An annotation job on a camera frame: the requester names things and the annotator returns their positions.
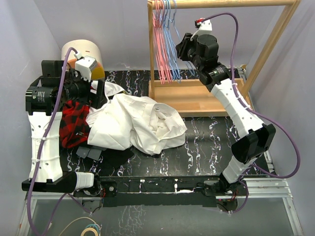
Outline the blue wire hanger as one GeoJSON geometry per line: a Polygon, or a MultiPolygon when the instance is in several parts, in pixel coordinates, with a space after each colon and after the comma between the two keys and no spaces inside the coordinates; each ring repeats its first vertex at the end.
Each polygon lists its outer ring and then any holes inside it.
{"type": "MultiPolygon", "coordinates": [[[[174,28],[174,30],[175,30],[175,32],[176,32],[176,34],[177,34],[177,38],[180,40],[181,38],[180,38],[180,34],[179,34],[179,32],[178,32],[178,30],[177,30],[177,27],[176,27],[176,22],[175,22],[175,20],[176,20],[176,12],[177,12],[177,3],[176,3],[176,0],[173,0],[173,3],[174,3],[174,12],[173,12],[173,17],[172,17],[172,19],[171,19],[171,23],[173,24],[173,28],[174,28]]],[[[188,61],[185,61],[184,62],[185,63],[185,65],[187,66],[187,69],[188,69],[188,71],[190,72],[190,74],[192,75],[192,76],[195,76],[196,75],[196,72],[195,72],[195,70],[192,68],[192,64],[190,63],[190,62],[188,62],[188,61]]]]}

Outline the white shirt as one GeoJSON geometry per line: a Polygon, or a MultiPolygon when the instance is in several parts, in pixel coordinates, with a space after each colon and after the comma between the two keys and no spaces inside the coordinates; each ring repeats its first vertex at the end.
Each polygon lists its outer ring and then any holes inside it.
{"type": "Polygon", "coordinates": [[[90,108],[86,118],[89,145],[116,150],[134,146],[155,155],[185,143],[187,127],[174,108],[147,96],[132,96],[111,82],[105,82],[104,95],[108,102],[90,108]]]}

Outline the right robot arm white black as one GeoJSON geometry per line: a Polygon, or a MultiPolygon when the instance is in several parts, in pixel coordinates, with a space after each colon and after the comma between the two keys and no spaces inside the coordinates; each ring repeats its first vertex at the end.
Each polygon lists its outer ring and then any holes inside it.
{"type": "Polygon", "coordinates": [[[176,46],[177,57],[194,65],[200,82],[223,105],[237,129],[240,139],[231,146],[231,160],[219,181],[210,185],[212,192],[231,195],[241,175],[269,149],[276,129],[247,110],[246,100],[234,91],[232,72],[218,61],[218,50],[217,39],[210,34],[186,33],[176,46]]]}

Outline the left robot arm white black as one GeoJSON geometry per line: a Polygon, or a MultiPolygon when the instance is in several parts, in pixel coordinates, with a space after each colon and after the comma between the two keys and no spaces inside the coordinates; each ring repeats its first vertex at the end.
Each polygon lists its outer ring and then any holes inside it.
{"type": "Polygon", "coordinates": [[[22,190],[35,192],[72,193],[85,189],[97,196],[102,189],[95,176],[88,172],[65,172],[60,162],[59,127],[62,108],[67,101],[80,101],[100,107],[102,86],[91,92],[95,58],[79,58],[73,66],[63,69],[62,60],[43,60],[42,75],[26,91],[26,112],[31,126],[31,171],[22,182],[22,190]]]}

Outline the red black plaid shirt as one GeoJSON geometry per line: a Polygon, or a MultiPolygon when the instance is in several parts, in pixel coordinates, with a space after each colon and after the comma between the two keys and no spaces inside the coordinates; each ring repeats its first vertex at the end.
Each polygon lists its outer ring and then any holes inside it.
{"type": "Polygon", "coordinates": [[[89,106],[78,101],[67,101],[63,106],[59,135],[63,148],[73,148],[86,143],[90,127],[86,122],[89,106]]]}

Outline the pink hangers bundle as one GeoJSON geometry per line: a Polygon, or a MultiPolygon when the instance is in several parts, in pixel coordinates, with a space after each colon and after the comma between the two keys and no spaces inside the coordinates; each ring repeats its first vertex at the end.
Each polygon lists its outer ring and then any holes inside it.
{"type": "Polygon", "coordinates": [[[154,29],[154,43],[156,49],[156,62],[160,83],[170,83],[172,76],[169,67],[168,54],[165,47],[165,39],[163,33],[163,24],[165,16],[165,4],[162,0],[153,0],[153,29],[154,29]]]}

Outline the blue hangers bundle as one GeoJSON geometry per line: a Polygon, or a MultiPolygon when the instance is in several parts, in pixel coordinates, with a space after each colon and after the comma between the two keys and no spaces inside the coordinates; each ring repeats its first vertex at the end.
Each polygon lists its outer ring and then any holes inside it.
{"type": "Polygon", "coordinates": [[[175,58],[175,49],[174,42],[171,37],[170,32],[170,23],[171,23],[171,4],[169,0],[164,0],[164,8],[166,10],[164,20],[163,20],[163,30],[165,36],[166,52],[168,56],[169,66],[172,74],[172,80],[181,82],[180,70],[178,68],[176,58],[175,58]]]}

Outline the wooden clothes rack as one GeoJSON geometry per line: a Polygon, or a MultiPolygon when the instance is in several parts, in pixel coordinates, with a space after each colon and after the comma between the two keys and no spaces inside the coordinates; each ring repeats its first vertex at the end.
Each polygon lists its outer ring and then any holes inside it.
{"type": "MultiPolygon", "coordinates": [[[[154,27],[153,11],[161,1],[147,2],[150,46],[149,97],[165,103],[178,111],[182,117],[224,117],[227,115],[222,104],[201,84],[198,79],[186,79],[180,83],[171,82],[162,85],[154,76],[154,27]]],[[[284,6],[283,12],[275,24],[259,57],[257,58],[246,81],[237,79],[238,87],[245,99],[249,100],[249,90],[261,72],[276,43],[299,6],[298,0],[178,0],[171,3],[173,9],[220,8],[220,7],[254,7],[284,6]]]]}

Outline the black garment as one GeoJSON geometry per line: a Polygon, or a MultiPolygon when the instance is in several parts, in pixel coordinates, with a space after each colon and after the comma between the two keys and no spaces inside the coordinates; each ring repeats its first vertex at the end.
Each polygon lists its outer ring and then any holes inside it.
{"type": "Polygon", "coordinates": [[[101,152],[102,159],[99,161],[98,171],[100,176],[110,176],[117,172],[119,168],[124,165],[134,153],[130,149],[115,150],[107,149],[101,152]]]}

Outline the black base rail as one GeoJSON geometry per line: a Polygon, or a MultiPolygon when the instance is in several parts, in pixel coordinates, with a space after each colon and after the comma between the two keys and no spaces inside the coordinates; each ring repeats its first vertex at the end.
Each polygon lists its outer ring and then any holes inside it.
{"type": "Polygon", "coordinates": [[[216,207],[220,200],[246,196],[246,188],[239,183],[223,186],[218,176],[98,177],[94,188],[74,195],[100,200],[103,207],[216,207]]]}

